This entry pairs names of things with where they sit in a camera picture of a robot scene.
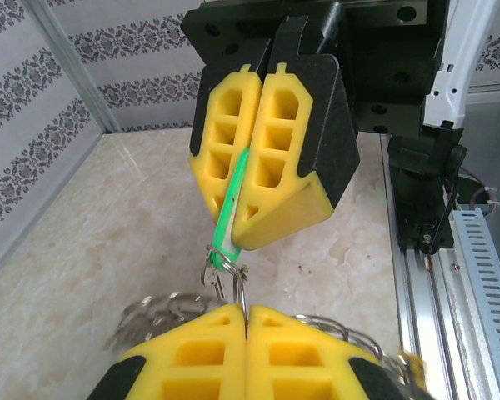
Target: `marble floor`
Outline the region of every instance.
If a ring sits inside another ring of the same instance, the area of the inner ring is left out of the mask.
[[[115,360],[104,345],[130,302],[213,294],[199,279],[214,226],[189,135],[105,136],[2,267],[0,400],[85,399]],[[379,138],[361,133],[358,144],[362,163],[333,216],[244,252],[245,288],[250,303],[337,319],[396,353]]]

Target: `slotted metal cover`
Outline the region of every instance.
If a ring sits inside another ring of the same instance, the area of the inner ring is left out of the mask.
[[[480,210],[453,217],[500,385],[500,260]]]

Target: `green keychain strap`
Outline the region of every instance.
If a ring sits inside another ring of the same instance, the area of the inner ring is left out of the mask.
[[[243,185],[244,174],[247,170],[249,147],[246,147],[241,157],[237,160],[235,171],[233,171],[232,179],[227,187],[226,197],[224,204],[218,216],[217,227],[213,234],[212,246],[232,260],[234,263],[237,261],[241,248],[232,242],[232,228],[233,221],[235,220],[235,212],[239,196],[241,194],[241,187]],[[223,260],[218,254],[212,255],[214,267],[218,271],[224,271]]]

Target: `yellow foam pad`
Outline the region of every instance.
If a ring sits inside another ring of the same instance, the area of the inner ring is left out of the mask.
[[[245,346],[241,308],[220,307],[125,352],[146,358],[126,399],[243,399]]]
[[[333,214],[316,172],[297,174],[313,98],[280,63],[268,74],[250,144],[247,174],[232,230],[246,250],[260,248]]]
[[[200,152],[189,157],[204,201],[218,220],[235,164],[250,145],[262,82],[249,65],[232,72],[210,93]]]
[[[247,335],[247,400],[368,400],[348,363],[378,363],[362,349],[264,306]]]

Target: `screw hole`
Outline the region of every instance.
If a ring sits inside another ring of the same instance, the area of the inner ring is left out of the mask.
[[[249,21],[237,22],[237,30],[243,35],[250,35],[253,33],[253,26]]]
[[[387,127],[384,127],[383,125],[377,125],[373,129],[375,133],[381,133],[382,135],[389,132]]]
[[[417,17],[417,10],[413,7],[402,7],[397,12],[397,18],[401,23],[410,23]]]
[[[387,114],[387,109],[381,104],[377,104],[371,107],[371,111],[377,115]]]
[[[408,83],[410,78],[409,74],[405,72],[397,72],[394,74],[394,82]]]
[[[236,43],[232,43],[226,47],[226,50],[224,50],[224,54],[227,56],[232,56],[239,50],[239,45]]]
[[[206,23],[206,32],[208,35],[217,37],[220,35],[220,31],[218,30],[217,25],[213,25],[212,23]]]

